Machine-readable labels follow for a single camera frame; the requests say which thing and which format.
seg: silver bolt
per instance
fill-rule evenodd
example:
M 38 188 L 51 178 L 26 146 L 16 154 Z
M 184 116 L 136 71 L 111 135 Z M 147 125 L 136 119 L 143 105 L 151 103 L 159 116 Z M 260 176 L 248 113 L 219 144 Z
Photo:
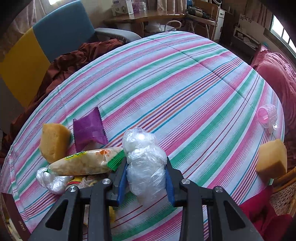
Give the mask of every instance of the silver bolt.
M 105 178 L 102 180 L 103 184 L 109 184 L 111 182 L 111 180 L 109 178 Z
M 77 187 L 76 187 L 76 186 L 70 186 L 70 187 L 68 188 L 68 190 L 69 190 L 70 192 L 75 192 L 75 191 L 77 190 Z
M 190 183 L 190 180 L 189 179 L 186 179 L 186 178 L 184 178 L 184 179 L 182 179 L 182 181 L 181 181 L 183 184 L 185 184 L 185 185 L 187 185 L 187 184 L 189 184 Z
M 216 191 L 216 192 L 223 192 L 223 188 L 220 187 L 220 186 L 216 186 L 216 187 L 215 187 L 215 191 Z

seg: striped tablecloth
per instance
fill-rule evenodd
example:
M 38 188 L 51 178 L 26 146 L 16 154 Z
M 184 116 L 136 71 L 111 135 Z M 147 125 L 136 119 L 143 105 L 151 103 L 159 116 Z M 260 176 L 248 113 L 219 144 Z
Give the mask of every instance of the striped tablecloth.
M 277 107 L 279 129 L 272 135 L 256 110 Z M 260 144 L 284 138 L 281 103 L 264 79 L 220 45 L 186 32 L 169 32 L 126 44 L 91 62 L 59 85 L 30 116 L 12 145 L 1 173 L 1 187 L 13 193 L 30 232 L 57 200 L 39 186 L 46 160 L 38 149 L 43 123 L 73 131 L 98 106 L 109 144 L 121 146 L 124 132 L 152 132 L 181 170 L 200 186 L 220 185 L 238 203 L 264 189 L 255 173 Z M 73 141 L 69 154 L 75 153 Z M 128 193 L 116 208 L 113 240 L 178 240 L 180 208 L 166 196 L 149 207 Z M 207 215 L 204 210 L 205 233 Z

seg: triangular cutout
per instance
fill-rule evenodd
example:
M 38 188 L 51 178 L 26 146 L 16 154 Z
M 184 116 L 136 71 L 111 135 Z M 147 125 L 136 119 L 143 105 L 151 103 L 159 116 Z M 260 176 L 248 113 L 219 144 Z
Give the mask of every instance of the triangular cutout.
M 60 206 L 58 206 L 55 212 L 50 216 L 50 218 L 45 223 L 45 226 L 50 229 L 61 230 L 63 227 L 63 222 L 68 206 L 68 200 L 64 200 Z
M 229 225 L 229 229 L 231 231 L 237 230 L 237 229 L 243 229 L 246 227 L 244 221 L 241 219 L 239 214 L 236 212 L 236 210 L 230 205 L 229 202 L 224 201 L 224 207 L 225 212 L 227 216 L 227 221 Z

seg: brown cloth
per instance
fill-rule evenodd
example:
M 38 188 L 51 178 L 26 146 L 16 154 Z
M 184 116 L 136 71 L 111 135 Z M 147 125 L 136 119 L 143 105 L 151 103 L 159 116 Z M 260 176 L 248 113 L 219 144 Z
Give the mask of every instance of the brown cloth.
M 109 51 L 124 45 L 124 42 L 111 39 L 105 42 L 84 43 L 77 51 L 61 55 L 49 66 L 37 94 L 26 108 L 25 112 L 19 115 L 11 124 L 9 134 L 2 140 L 0 158 L 5 158 L 10 146 L 27 119 L 38 107 L 38 105 L 52 92 L 59 84 L 65 81 L 76 71 L 86 66 L 91 61 Z

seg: chair armrest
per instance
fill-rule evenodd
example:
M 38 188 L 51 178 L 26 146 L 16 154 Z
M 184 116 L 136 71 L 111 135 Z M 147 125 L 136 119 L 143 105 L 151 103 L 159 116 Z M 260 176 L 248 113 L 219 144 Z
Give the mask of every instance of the chair armrest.
M 110 38 L 119 39 L 125 43 L 133 42 L 135 40 L 141 39 L 141 37 L 133 32 L 113 29 L 113 28 L 96 28 L 95 32 L 97 35 L 104 35 Z

